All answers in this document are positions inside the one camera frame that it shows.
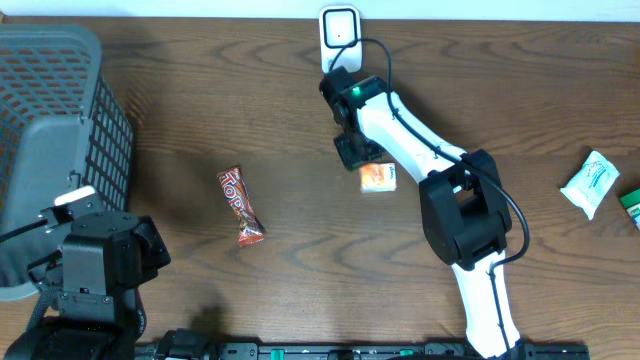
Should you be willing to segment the small orange carton box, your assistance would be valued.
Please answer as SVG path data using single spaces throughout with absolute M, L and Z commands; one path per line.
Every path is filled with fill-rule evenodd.
M 393 192 L 397 189 L 394 163 L 370 163 L 359 169 L 360 190 L 369 192 Z

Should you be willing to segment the red chocolate bar wrapper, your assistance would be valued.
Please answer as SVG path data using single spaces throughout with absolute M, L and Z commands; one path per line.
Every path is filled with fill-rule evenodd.
M 266 230 L 257 218 L 239 166 L 217 174 L 225 198 L 239 220 L 238 245 L 244 247 L 263 241 Z

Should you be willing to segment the green tissue wipes pack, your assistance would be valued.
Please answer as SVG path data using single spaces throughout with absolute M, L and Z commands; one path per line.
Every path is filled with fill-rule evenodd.
M 600 152 L 593 150 L 580 170 L 560 189 L 591 221 L 620 172 Z

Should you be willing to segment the green lid jar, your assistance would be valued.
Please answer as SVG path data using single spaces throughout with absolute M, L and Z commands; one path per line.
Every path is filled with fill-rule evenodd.
M 637 189 L 622 196 L 620 203 L 636 228 L 640 229 L 640 190 Z

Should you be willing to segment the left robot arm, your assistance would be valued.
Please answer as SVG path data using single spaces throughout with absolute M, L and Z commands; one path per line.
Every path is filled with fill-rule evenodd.
M 32 262 L 40 297 L 8 359 L 132 359 L 147 318 L 139 287 L 171 257 L 149 216 L 65 204 L 41 225 L 67 225 L 61 247 Z

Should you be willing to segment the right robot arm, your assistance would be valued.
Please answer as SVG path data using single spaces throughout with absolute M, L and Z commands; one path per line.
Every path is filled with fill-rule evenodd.
M 502 188 L 495 160 L 440 138 L 378 76 L 356 81 L 338 67 L 324 75 L 319 91 L 343 129 L 334 144 L 346 169 L 388 153 L 417 183 L 424 235 L 454 271 L 468 342 L 483 358 L 509 358 L 520 334 L 503 267 L 511 260 L 511 218 L 522 212 Z

